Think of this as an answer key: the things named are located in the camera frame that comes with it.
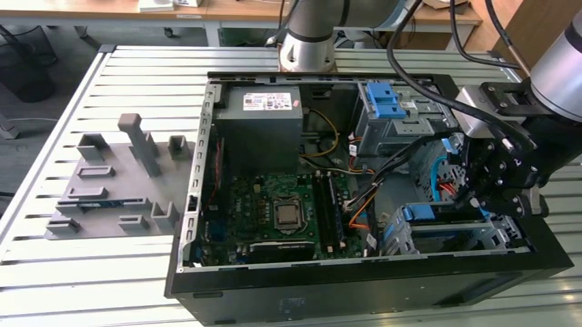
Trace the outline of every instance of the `metal table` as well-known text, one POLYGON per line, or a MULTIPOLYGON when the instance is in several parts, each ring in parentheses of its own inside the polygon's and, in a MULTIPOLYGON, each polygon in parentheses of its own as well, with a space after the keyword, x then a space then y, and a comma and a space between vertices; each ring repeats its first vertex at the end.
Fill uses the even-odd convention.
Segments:
MULTIPOLYGON (((454 52, 410 50, 398 57, 410 72, 450 74, 459 86, 508 79, 507 72, 466 62, 454 52)), ((121 113, 137 112, 141 128, 157 142, 176 132, 193 140, 207 72, 276 69, 272 49, 119 46, 97 54, 0 219, 2 326, 197 325, 180 304, 163 297, 171 236, 48 241, 44 226, 80 157, 74 145, 82 132, 101 132, 108 142, 128 142, 116 121, 121 113)), ((337 69, 392 72, 377 50, 339 50, 337 69)), ((547 221, 576 265, 572 269, 472 307, 269 326, 582 326, 579 164, 564 167, 542 192, 552 211, 547 221)))

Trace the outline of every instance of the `black cable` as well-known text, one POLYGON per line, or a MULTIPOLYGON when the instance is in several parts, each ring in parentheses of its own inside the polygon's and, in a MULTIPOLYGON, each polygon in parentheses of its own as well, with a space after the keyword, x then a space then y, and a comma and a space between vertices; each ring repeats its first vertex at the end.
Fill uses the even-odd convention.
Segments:
MULTIPOLYGON (((299 4, 299 0, 295 0, 295 2, 292 3, 292 6, 291 6, 289 12, 288 12, 287 16, 284 17, 283 23, 279 26, 279 28, 275 32, 275 35, 272 36, 275 38, 275 42, 273 42, 275 44, 276 44, 276 39, 279 38, 279 35, 281 34, 283 29, 285 29, 287 24, 289 23, 289 19, 291 19, 292 13, 295 12, 297 4, 299 4)), ((279 18, 281 18, 281 17, 283 17, 283 12, 279 12, 279 18)))
POLYGON ((510 36, 507 35, 507 32, 503 28, 503 25, 500 24, 498 15, 495 13, 495 9, 492 7, 492 1, 484 0, 484 6, 487 7, 487 14, 490 15, 492 26, 498 30, 500 39, 503 40, 503 43, 506 44, 506 46, 510 47, 510 46, 512 46, 512 41, 510 39, 510 36))
POLYGON ((439 104, 443 104, 451 109, 455 109, 463 114, 467 114, 471 117, 475 117, 478 120, 483 121, 491 127, 492 135, 499 139, 508 138, 515 150, 520 154, 523 154, 524 152, 532 150, 532 144, 526 135, 523 135, 508 123, 502 121, 498 117, 492 116, 490 113, 476 109, 475 107, 471 107, 463 102, 459 102, 452 99, 447 99, 439 93, 428 90, 422 84, 416 82, 416 80, 411 77, 411 75, 408 75, 408 73, 404 71, 400 64, 398 63, 398 60, 394 55, 395 44, 400 37, 403 28, 406 27, 420 3, 422 0, 415 0, 407 15, 404 16, 400 24, 396 27, 392 37, 390 38, 390 42, 387 46, 387 59, 390 65, 392 66, 392 69, 395 70, 395 73, 400 76, 402 80, 408 84, 408 86, 416 92, 419 92, 424 97, 438 102, 439 104))
MULTIPOLYGON (((319 152, 319 153, 324 152, 323 148, 320 147, 320 142, 317 142, 316 147, 317 147, 317 152, 319 152)), ((329 163, 329 165, 331 165, 333 168, 339 168, 339 167, 335 165, 335 163, 333 163, 333 161, 331 160, 331 158, 329 158, 328 155, 321 156, 321 158, 325 159, 325 161, 329 163)))
POLYGON ((281 25, 283 25, 283 8, 284 8, 284 0, 281 0, 281 7, 279 8, 279 28, 277 28, 277 31, 281 30, 281 25))
POLYGON ((511 69, 520 69, 519 65, 515 63, 502 63, 499 61, 492 61, 492 60, 486 60, 486 59, 480 59, 476 57, 472 57, 468 53, 466 53, 463 45, 460 44, 460 40, 458 37, 458 30, 456 30, 456 17, 455 17, 455 0, 451 0, 451 9, 450 9, 450 14, 451 14, 451 31, 452 31, 452 40, 455 41, 455 45, 456 45, 456 49, 458 49, 458 53, 460 54, 460 56, 468 60, 472 61, 474 63, 480 63, 483 65, 490 65, 490 66, 495 66, 495 67, 504 67, 504 68, 511 68, 511 69))
POLYGON ((408 40, 407 43, 402 46, 402 49, 406 49, 410 42, 415 38, 416 35, 416 18, 412 16, 412 26, 410 27, 408 40))

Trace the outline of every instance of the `black cable hose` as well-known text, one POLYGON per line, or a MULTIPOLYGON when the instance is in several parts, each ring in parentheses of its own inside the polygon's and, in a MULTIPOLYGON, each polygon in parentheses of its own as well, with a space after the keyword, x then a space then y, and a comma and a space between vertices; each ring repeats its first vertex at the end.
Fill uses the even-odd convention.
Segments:
POLYGON ((510 39, 510 36, 507 35, 507 32, 503 28, 503 25, 500 24, 498 15, 495 13, 495 9, 492 7, 492 0, 484 0, 484 6, 487 7, 487 14, 490 15, 492 26, 498 30, 500 39, 503 40, 503 43, 507 47, 512 46, 512 41, 510 39))
POLYGON ((410 22, 410 19, 418 9, 418 6, 420 5, 422 0, 415 0, 410 11, 407 15, 404 16, 400 24, 396 27, 396 30, 392 34, 392 37, 390 38, 388 46, 387 46, 387 59, 390 62, 390 65, 392 66, 392 69, 395 70, 395 73, 400 76, 402 80, 408 84, 408 86, 419 92, 424 97, 431 99, 432 101, 438 102, 439 104, 443 104, 444 106, 450 107, 451 109, 455 109, 456 111, 462 112, 463 114, 467 114, 472 117, 475 117, 478 120, 483 121, 490 127, 491 127, 491 133, 498 139, 508 138, 510 142, 512 143, 512 146, 515 147, 515 150, 523 154, 524 152, 528 152, 532 150, 534 146, 531 142, 528 141, 528 138, 526 135, 523 135, 508 123, 502 121, 498 117, 492 116, 490 113, 476 109, 475 107, 471 107, 470 105, 464 104, 463 102, 459 102, 452 99, 447 99, 440 94, 432 92, 428 90, 423 85, 420 85, 416 80, 408 75, 408 73, 402 68, 400 64, 398 63, 398 60, 394 55, 394 48, 396 41, 400 37, 403 28, 410 22))
POLYGON ((277 28, 277 30, 281 29, 281 25, 283 25, 283 8, 284 8, 284 0, 281 0, 281 7, 279 8, 279 28, 277 28))
POLYGON ((460 40, 458 37, 458 30, 456 30, 456 17, 455 17, 455 0, 451 0, 451 9, 450 9, 450 14, 451 14, 451 31, 452 31, 452 40, 455 41, 455 45, 456 45, 456 49, 458 49, 458 53, 460 54, 460 56, 468 60, 472 61, 474 63, 480 63, 483 65, 490 65, 490 66, 495 66, 495 67, 504 67, 504 68, 511 68, 511 69, 520 69, 519 65, 515 63, 502 63, 499 61, 492 61, 492 60, 486 60, 486 59, 480 59, 476 58, 474 56, 471 56, 468 53, 466 53, 463 45, 460 44, 460 40))

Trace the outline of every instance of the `yellow wire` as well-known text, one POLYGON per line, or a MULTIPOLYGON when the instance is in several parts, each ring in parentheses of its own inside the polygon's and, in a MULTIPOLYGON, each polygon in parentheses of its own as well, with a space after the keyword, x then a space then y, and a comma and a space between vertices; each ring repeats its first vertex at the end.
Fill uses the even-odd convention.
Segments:
POLYGON ((299 157, 308 157, 308 158, 312 158, 312 157, 321 157, 321 156, 324 156, 327 153, 331 153, 331 152, 335 150, 335 148, 337 147, 337 144, 339 144, 339 133, 337 133, 337 128, 335 128, 333 123, 332 123, 331 120, 325 117, 325 115, 321 114, 321 113, 320 113, 319 111, 316 111, 315 109, 309 109, 309 110, 311 110, 311 111, 315 111, 315 112, 319 114, 319 116, 324 119, 324 121, 329 124, 331 128, 333 129, 333 135, 335 135, 333 145, 332 145, 332 147, 329 148, 329 150, 327 150, 327 151, 324 151, 324 152, 320 152, 320 153, 311 153, 311 154, 299 155, 299 157))

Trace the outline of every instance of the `label sticker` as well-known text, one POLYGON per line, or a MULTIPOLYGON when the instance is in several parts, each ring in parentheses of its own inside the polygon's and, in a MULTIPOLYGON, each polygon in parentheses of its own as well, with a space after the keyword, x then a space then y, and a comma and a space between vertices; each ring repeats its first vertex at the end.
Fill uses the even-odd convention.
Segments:
POLYGON ((373 238, 373 236, 371 234, 367 234, 365 241, 367 241, 367 244, 375 250, 375 246, 377 245, 377 241, 375 240, 375 238, 373 238))
POLYGON ((357 157, 357 145, 349 144, 349 155, 357 157))
POLYGON ((400 107, 416 109, 416 104, 414 102, 400 102, 400 107))
POLYGON ((200 15, 175 15, 176 18, 185 18, 185 19, 200 19, 200 15))
POLYGON ((291 110, 291 93, 247 93, 243 110, 291 110))

